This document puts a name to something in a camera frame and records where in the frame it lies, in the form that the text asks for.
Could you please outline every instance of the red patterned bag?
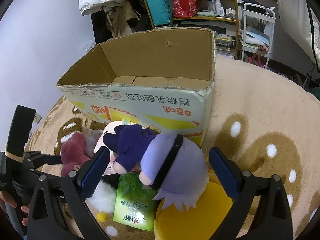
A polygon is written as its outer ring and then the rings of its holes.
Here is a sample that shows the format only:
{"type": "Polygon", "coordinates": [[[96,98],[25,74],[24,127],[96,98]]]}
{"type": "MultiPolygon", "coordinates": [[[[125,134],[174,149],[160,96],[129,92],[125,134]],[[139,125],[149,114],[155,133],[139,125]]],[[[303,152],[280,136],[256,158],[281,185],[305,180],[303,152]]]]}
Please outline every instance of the red patterned bag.
{"type": "Polygon", "coordinates": [[[186,18],[196,15],[201,0],[172,0],[173,12],[175,17],[186,18]]]}

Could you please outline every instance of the metal screw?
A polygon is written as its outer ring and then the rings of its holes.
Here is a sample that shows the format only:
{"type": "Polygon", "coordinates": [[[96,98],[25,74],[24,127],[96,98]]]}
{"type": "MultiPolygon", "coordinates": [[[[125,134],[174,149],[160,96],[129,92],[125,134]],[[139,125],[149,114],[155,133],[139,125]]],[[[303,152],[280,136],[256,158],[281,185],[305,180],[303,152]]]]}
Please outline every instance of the metal screw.
{"type": "Polygon", "coordinates": [[[273,175],[273,179],[276,180],[276,181],[279,181],[280,180],[280,176],[275,174],[275,175],[273,175]]]}
{"type": "Polygon", "coordinates": [[[76,175],[77,175],[77,172],[76,172],[76,171],[70,171],[70,172],[68,173],[68,176],[71,177],[71,178],[73,178],[73,177],[76,176],[76,175]]]}
{"type": "Polygon", "coordinates": [[[45,175],[40,175],[40,177],[39,177],[39,181],[44,181],[44,180],[45,180],[45,178],[46,178],[46,176],[45,176],[45,175]]]}
{"type": "Polygon", "coordinates": [[[251,176],[251,172],[250,171],[242,171],[242,174],[245,177],[250,177],[251,176]]]}

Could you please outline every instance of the brown patterned blanket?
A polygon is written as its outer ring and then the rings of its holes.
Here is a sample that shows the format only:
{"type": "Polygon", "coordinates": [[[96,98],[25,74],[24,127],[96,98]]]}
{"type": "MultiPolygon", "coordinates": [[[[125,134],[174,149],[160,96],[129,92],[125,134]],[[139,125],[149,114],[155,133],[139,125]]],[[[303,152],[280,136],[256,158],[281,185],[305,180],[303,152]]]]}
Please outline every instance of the brown patterned blanket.
{"type": "MultiPolygon", "coordinates": [[[[86,135],[90,129],[104,126],[87,119],[62,97],[32,136],[27,150],[58,155],[72,132],[86,135]]],[[[291,205],[295,236],[320,204],[319,132],[320,102],[312,94],[271,71],[217,57],[203,151],[207,155],[211,147],[219,146],[243,170],[262,177],[279,174],[291,205]]],[[[55,175],[60,170],[60,165],[43,167],[55,175]]],[[[248,229],[257,204],[255,200],[240,234],[248,229]]],[[[65,212],[73,230],[80,234],[67,207],[65,212]]],[[[153,232],[113,222],[112,216],[101,226],[116,229],[118,235],[112,239],[154,239],[153,232]]]]}

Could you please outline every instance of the red plush bear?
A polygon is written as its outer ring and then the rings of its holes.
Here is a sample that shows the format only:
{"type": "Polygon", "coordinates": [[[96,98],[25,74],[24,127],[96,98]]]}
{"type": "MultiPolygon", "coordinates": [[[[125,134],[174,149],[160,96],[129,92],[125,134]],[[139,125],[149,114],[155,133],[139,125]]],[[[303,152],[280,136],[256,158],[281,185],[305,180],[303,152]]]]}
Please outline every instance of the red plush bear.
{"type": "Polygon", "coordinates": [[[83,133],[75,132],[71,138],[61,146],[61,160],[63,168],[61,176],[67,176],[70,171],[77,171],[86,161],[90,160],[84,154],[85,138],[83,133]]]}

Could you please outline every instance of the open cardboard box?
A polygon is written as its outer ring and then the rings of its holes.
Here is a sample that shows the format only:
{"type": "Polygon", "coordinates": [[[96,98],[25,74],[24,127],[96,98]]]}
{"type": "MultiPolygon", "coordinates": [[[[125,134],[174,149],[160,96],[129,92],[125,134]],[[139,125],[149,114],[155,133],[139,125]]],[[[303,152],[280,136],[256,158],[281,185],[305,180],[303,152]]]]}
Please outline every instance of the open cardboard box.
{"type": "Polygon", "coordinates": [[[57,87],[87,117],[122,119],[201,145],[212,103],[215,44],[204,28],[156,29],[98,44],[57,87]]]}

